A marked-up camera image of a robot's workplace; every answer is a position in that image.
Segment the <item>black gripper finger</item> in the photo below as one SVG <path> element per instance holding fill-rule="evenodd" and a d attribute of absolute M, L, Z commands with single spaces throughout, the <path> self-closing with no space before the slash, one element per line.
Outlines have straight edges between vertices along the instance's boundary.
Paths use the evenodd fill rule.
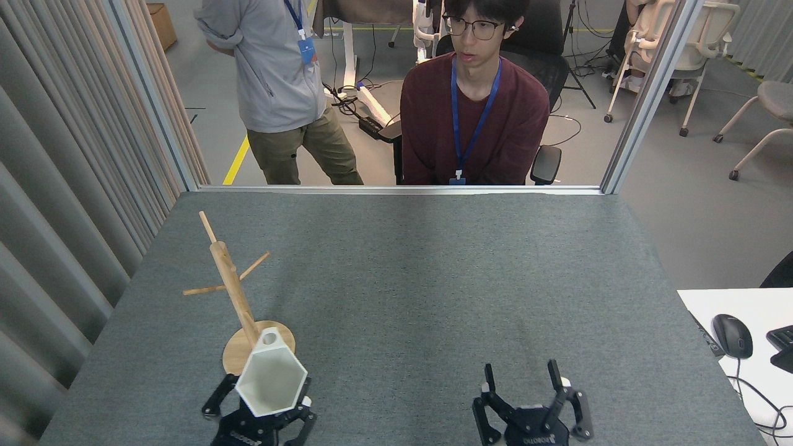
<path fill-rule="evenodd" d="M 559 423 L 559 415 L 564 404 L 571 403 L 576 419 L 576 424 L 572 427 L 573 437 L 581 442 L 592 440 L 594 437 L 593 423 L 585 393 L 575 390 L 570 383 L 566 384 L 561 377 L 555 359 L 550 359 L 547 362 L 547 368 L 556 394 L 541 421 L 541 431 L 544 434 L 550 434 Z"/>
<path fill-rule="evenodd" d="M 297 437 L 285 441 L 283 445 L 305 445 L 315 421 L 317 420 L 317 415 L 312 412 L 310 408 L 312 402 L 308 396 L 311 381 L 312 379 L 310 377 L 305 379 L 294 408 L 283 413 L 285 428 L 294 421 L 300 420 L 302 422 Z"/>
<path fill-rule="evenodd" d="M 481 385 L 481 394 L 474 398 L 472 403 L 481 445 L 519 445 L 517 409 L 496 393 L 492 365 L 489 362 L 484 365 L 484 376 L 485 382 Z M 490 426 L 485 412 L 486 407 L 490 407 L 507 424 L 504 434 Z"/>
<path fill-rule="evenodd" d="M 240 376 L 227 374 L 222 378 L 215 390 L 211 393 L 204 406 L 201 407 L 201 415 L 204 418 L 221 417 L 221 404 L 229 393 L 234 389 Z"/>

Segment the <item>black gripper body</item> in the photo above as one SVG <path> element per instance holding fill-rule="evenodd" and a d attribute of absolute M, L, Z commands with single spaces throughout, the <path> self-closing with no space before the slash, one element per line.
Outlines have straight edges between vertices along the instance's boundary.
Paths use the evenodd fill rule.
<path fill-rule="evenodd" d="M 305 422 L 305 410 L 289 410 L 279 415 L 253 417 L 236 410 L 220 420 L 212 445 L 278 445 L 279 432 L 297 419 Z"/>
<path fill-rule="evenodd" d="M 515 408 L 514 420 L 507 422 L 506 445 L 569 445 L 569 429 L 555 416 L 546 420 L 550 409 L 541 404 Z"/>

